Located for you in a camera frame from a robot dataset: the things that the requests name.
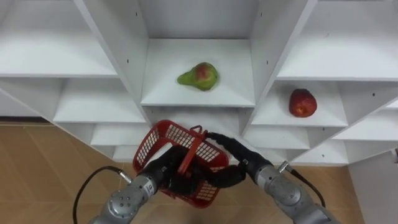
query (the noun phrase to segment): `basket handle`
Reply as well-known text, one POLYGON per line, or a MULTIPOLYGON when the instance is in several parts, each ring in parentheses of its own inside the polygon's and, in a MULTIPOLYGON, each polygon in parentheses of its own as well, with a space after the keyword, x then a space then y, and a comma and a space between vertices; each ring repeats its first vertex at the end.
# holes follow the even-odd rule
POLYGON ((194 129, 199 129, 199 131, 198 131, 197 136, 193 140, 192 145, 189 148, 187 155, 185 156, 184 160, 182 161, 180 167, 178 168, 178 174, 180 174, 180 175, 184 175, 185 171, 187 171, 189 164, 191 163, 192 159, 195 157, 197 149, 199 148, 199 146, 207 132, 207 131, 205 131, 202 133, 201 132, 202 127, 200 125, 190 128, 190 130, 194 130, 194 129))

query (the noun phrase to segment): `silver robot arm segment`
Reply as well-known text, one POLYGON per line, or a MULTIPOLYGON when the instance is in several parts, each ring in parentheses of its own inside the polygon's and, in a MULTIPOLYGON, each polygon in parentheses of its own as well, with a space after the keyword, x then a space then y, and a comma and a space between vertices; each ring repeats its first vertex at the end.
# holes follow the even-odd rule
POLYGON ((123 189, 112 193, 101 213, 89 224, 130 224, 138 210, 157 191, 154 180, 138 175, 123 189))
POLYGON ((286 178, 283 171, 288 166, 285 162, 278 170, 271 165, 261 167, 256 184, 295 224, 340 224, 333 214, 312 200, 303 186, 286 178))

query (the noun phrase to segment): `wooden floor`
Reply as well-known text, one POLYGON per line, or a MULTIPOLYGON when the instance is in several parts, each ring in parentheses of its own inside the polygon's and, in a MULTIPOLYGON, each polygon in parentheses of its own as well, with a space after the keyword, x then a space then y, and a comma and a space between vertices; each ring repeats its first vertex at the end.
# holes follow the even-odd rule
MULTIPOLYGON (((69 224, 72 202, 95 169, 113 165, 134 175, 130 164, 117 164, 53 126, 0 125, 0 223, 69 224)), ((325 197, 343 224, 364 223, 347 167, 299 167, 325 197)), ((80 201, 79 223, 98 214, 109 194, 124 184, 114 173, 94 178, 80 201)), ((247 178, 222 190, 210 208, 197 210, 161 193, 151 198, 133 223, 291 224, 247 178)))

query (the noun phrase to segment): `shelf board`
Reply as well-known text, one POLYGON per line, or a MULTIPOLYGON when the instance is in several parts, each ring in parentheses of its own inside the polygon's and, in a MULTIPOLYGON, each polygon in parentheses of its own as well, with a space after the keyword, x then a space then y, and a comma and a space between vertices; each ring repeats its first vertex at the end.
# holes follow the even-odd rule
POLYGON ((94 146, 139 146, 150 127, 146 124, 97 124, 91 145, 94 146))
POLYGON ((248 40, 151 39, 142 90, 144 106, 254 107, 248 40), (179 85, 177 77, 201 62, 217 69, 210 91, 179 85))
POLYGON ((310 149, 305 128, 250 126, 244 135, 252 146, 269 149, 310 149))
POLYGON ((264 158, 271 161, 274 165, 279 165, 284 161, 291 161, 307 150, 304 149, 258 149, 264 158))
POLYGON ((387 1, 320 1, 277 78, 398 81, 398 13, 387 1))
POLYGON ((396 149, 397 141, 345 141, 349 163, 365 160, 367 158, 396 149))
POLYGON ((113 160, 116 162, 130 162, 136 154, 138 146, 117 146, 115 147, 113 160))
POLYGON ((398 100, 396 100, 395 102, 389 104, 386 107, 387 110, 398 110, 398 100))
POLYGON ((145 122, 120 80, 72 78, 65 82, 55 122, 145 122))
POLYGON ((345 127, 348 122, 337 83, 283 81, 273 84, 252 124, 345 127), (289 112, 290 94, 297 88, 308 89, 317 99, 317 110, 308 118, 296 118, 289 112))
POLYGON ((239 117, 236 108, 199 107, 149 107, 153 120, 169 119, 184 128, 201 125, 203 130, 230 137, 239 134, 239 117))
POLYGON ((292 160, 293 165, 344 166, 349 164, 343 141, 328 140, 292 160))
POLYGON ((117 77, 73 1, 16 1, 0 25, 0 77, 117 77))
POLYGON ((333 139, 363 141, 398 141, 398 111, 379 111, 333 139))

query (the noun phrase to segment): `black cable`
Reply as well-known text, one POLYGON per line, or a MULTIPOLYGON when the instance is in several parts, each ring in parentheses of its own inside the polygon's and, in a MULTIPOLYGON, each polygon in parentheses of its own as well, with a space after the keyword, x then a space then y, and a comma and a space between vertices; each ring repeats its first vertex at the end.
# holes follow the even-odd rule
POLYGON ((83 183, 83 185, 80 187, 79 191, 76 194, 76 198, 75 201, 73 203, 73 210, 72 210, 72 217, 73 217, 73 224, 77 224, 77 205, 81 196, 81 193, 83 193, 84 189, 86 188, 87 184, 90 182, 90 180, 99 172, 101 172, 102 170, 110 170, 113 172, 116 172, 118 174, 120 174, 121 172, 123 172, 122 169, 119 169, 117 167, 114 166, 104 166, 101 167, 99 169, 97 169, 96 171, 94 171, 89 177, 87 177, 87 179, 85 180, 85 182, 83 183))
POLYGON ((292 169, 292 171, 290 171, 290 173, 293 176, 295 176, 297 179, 301 180, 304 184, 307 184, 317 194, 317 196, 321 200, 322 207, 326 208, 325 199, 323 198, 321 192, 319 192, 319 190, 314 185, 312 185, 305 177, 303 177, 299 172, 297 172, 297 170, 292 169))

